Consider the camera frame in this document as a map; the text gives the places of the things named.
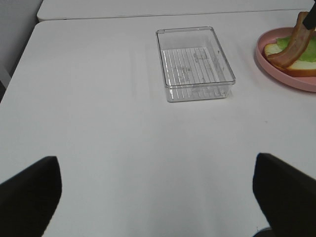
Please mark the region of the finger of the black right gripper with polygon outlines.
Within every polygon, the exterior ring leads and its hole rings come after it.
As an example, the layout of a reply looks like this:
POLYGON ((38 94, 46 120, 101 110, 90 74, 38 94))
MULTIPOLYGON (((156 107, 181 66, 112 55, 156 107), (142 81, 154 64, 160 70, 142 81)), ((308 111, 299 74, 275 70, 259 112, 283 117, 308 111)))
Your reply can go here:
POLYGON ((315 29, 316 27, 316 3, 314 3, 313 7, 303 20, 303 25, 307 30, 315 29))

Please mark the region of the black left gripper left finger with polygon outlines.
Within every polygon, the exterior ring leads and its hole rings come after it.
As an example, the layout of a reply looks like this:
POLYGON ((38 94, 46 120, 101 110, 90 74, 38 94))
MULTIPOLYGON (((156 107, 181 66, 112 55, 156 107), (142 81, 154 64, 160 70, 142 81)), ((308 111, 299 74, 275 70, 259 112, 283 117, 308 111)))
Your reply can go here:
POLYGON ((44 157, 0 185, 0 235, 43 236, 62 194, 57 157, 44 157))

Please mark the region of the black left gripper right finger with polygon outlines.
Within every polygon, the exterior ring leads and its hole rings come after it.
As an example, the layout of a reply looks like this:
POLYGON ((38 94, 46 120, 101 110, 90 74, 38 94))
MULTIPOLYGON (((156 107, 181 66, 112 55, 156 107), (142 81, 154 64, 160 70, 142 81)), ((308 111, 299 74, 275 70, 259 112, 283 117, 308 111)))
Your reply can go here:
POLYGON ((252 190, 273 237, 316 235, 316 181, 281 159, 259 153, 252 190))

